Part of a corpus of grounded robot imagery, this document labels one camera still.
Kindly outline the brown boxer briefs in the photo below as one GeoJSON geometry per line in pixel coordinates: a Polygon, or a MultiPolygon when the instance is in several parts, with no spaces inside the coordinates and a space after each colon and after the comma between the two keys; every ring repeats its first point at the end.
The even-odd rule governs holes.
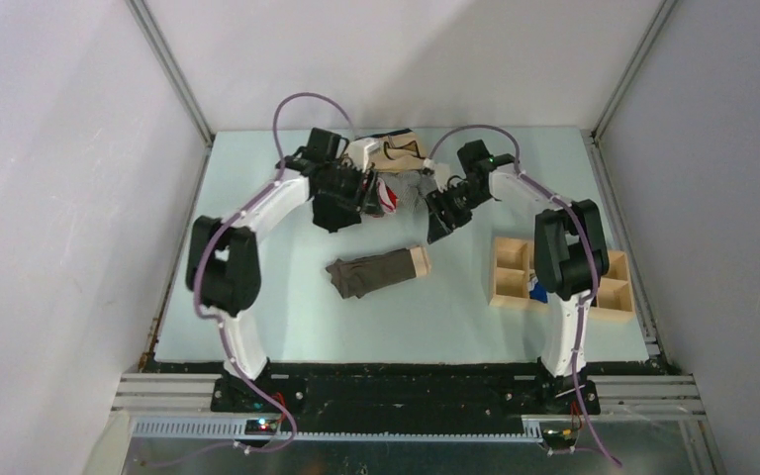
{"type": "Polygon", "coordinates": [[[399,248],[382,254],[337,259],[325,272],[342,299],[361,299],[369,293],[431,272],[431,260],[422,245],[399,248]]]}

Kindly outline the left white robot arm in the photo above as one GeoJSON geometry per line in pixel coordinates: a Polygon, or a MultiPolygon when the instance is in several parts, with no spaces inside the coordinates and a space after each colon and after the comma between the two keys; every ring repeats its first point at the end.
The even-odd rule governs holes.
{"type": "Polygon", "coordinates": [[[294,210],[310,203],[315,226],[330,233],[361,223],[377,203],[377,172],[370,161],[382,144],[353,142],[313,128],[305,145],[283,156],[275,175],[226,218],[198,217],[191,228],[185,283],[203,320],[217,323],[227,366],[239,380],[236,400],[261,412],[273,399],[259,375],[268,362],[249,311],[262,285],[259,245],[294,210]]]}

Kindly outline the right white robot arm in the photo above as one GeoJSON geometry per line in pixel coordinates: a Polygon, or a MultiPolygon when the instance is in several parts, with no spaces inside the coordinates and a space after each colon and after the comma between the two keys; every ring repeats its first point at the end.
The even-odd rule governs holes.
{"type": "Polygon", "coordinates": [[[535,388],[539,406],[560,414],[576,399],[566,376],[586,365],[585,340],[589,309],[610,267],[599,206],[592,200],[569,201],[533,179],[515,157],[494,155],[481,140],[457,152],[464,176],[449,180],[426,197],[427,241],[435,243],[467,225],[478,206],[535,204],[533,259],[539,284],[548,295],[554,322],[541,354],[552,375],[535,388]]]}

